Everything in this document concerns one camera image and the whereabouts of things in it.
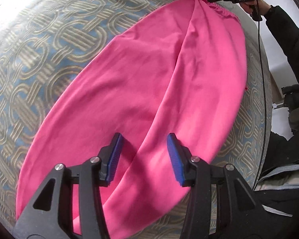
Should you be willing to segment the person's right hand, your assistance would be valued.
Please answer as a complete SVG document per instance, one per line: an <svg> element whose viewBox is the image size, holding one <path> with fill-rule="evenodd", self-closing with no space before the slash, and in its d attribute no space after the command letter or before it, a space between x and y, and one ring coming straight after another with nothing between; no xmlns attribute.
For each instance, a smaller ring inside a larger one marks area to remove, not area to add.
<svg viewBox="0 0 299 239"><path fill-rule="evenodd" d="M240 6L250 16L252 16L252 12L253 12L252 6L255 6L257 13L261 16L264 16L265 14L267 14L267 12L272 7L271 5L266 3L264 0L253 0L253 1L249 1L249 2L242 2L242 3L240 3Z"/></svg>

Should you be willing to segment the right forearm black sleeve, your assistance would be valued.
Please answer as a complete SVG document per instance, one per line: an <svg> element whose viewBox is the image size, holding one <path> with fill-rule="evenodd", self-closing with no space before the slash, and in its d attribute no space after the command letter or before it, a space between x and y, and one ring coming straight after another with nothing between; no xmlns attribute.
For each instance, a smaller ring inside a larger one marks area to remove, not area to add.
<svg viewBox="0 0 299 239"><path fill-rule="evenodd" d="M264 15L266 25L283 50L299 84L299 28L280 7L271 6Z"/></svg>

